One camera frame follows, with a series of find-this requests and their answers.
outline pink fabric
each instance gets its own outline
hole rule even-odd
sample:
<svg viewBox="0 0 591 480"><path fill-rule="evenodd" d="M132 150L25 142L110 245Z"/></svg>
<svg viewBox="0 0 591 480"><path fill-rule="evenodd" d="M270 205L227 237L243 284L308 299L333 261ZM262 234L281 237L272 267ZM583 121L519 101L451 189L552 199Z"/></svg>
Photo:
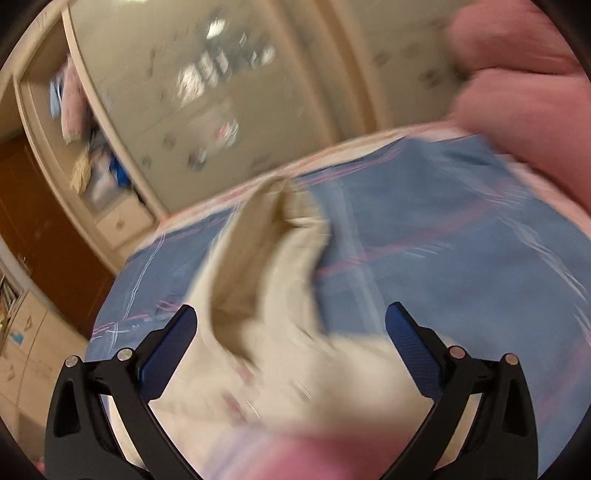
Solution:
<svg viewBox="0 0 591 480"><path fill-rule="evenodd" d="M281 437L243 471L245 480L376 480L404 445L392 436Z"/></svg>
<svg viewBox="0 0 591 480"><path fill-rule="evenodd" d="M454 119L554 179L591 212L591 83L502 69L477 73Z"/></svg>
<svg viewBox="0 0 591 480"><path fill-rule="evenodd" d="M462 9L448 33L464 65L503 67L474 75L452 119L549 176L591 212L591 83L554 25L530 0L484 0Z"/></svg>
<svg viewBox="0 0 591 480"><path fill-rule="evenodd" d="M61 100L61 133L71 143L82 138L87 127L88 102L74 62L68 56L64 72L64 93Z"/></svg>
<svg viewBox="0 0 591 480"><path fill-rule="evenodd" d="M531 0L482 0L469 5L452 22L448 38L456 60L467 70L580 70L566 40Z"/></svg>

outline metal screw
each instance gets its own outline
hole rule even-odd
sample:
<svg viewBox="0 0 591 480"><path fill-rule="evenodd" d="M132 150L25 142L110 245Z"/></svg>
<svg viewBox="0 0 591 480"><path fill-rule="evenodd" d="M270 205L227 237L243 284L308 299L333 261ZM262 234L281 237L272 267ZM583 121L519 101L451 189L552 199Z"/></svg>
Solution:
<svg viewBox="0 0 591 480"><path fill-rule="evenodd" d="M519 364L519 359L517 358L517 355L508 353L505 355L505 362L507 362L509 365L516 366Z"/></svg>
<svg viewBox="0 0 591 480"><path fill-rule="evenodd" d="M449 349L449 354L456 360L461 360L466 356L466 351L461 346L452 346Z"/></svg>
<svg viewBox="0 0 591 480"><path fill-rule="evenodd" d="M71 368L78 363L78 357L76 355L69 356L66 358L66 367Z"/></svg>
<svg viewBox="0 0 591 480"><path fill-rule="evenodd" d="M123 348L117 352L117 358L120 361L125 362L126 360L129 360L133 354L134 351L131 348Z"/></svg>

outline pink pillow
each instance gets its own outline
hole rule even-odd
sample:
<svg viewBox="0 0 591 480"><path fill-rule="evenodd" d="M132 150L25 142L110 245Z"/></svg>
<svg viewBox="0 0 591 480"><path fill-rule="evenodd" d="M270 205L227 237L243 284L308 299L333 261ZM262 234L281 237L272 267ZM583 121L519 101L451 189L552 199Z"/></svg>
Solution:
<svg viewBox="0 0 591 480"><path fill-rule="evenodd" d="M68 144L80 140L87 128L88 101L82 88L82 82L68 56L64 71L64 92L61 99L61 132Z"/></svg>
<svg viewBox="0 0 591 480"><path fill-rule="evenodd" d="M482 0L459 11L447 32L463 68L572 73L579 62L550 19L531 0Z"/></svg>

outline pink blanket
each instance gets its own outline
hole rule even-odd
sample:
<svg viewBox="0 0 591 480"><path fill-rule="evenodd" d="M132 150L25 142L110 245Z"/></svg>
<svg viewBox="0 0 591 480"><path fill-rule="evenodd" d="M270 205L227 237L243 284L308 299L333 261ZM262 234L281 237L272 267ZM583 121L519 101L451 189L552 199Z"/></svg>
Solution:
<svg viewBox="0 0 591 480"><path fill-rule="evenodd" d="M484 69L457 98L452 118L549 176L590 212L591 83L554 25L530 0L483 0L461 10L448 34L460 64Z"/></svg>

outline white cloth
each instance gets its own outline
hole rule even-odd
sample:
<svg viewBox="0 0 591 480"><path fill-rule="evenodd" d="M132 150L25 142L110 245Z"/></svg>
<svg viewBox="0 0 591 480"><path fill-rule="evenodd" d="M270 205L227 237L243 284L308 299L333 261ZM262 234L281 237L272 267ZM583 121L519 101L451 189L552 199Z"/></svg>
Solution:
<svg viewBox="0 0 591 480"><path fill-rule="evenodd" d="M214 242L186 300L197 335L150 404L197 470L236 423L314 434L381 429L410 439L426 417L432 401L388 338L321 333L311 279L329 232L311 193L271 179ZM474 406L444 463L457 456ZM138 463L116 414L112 423Z"/></svg>

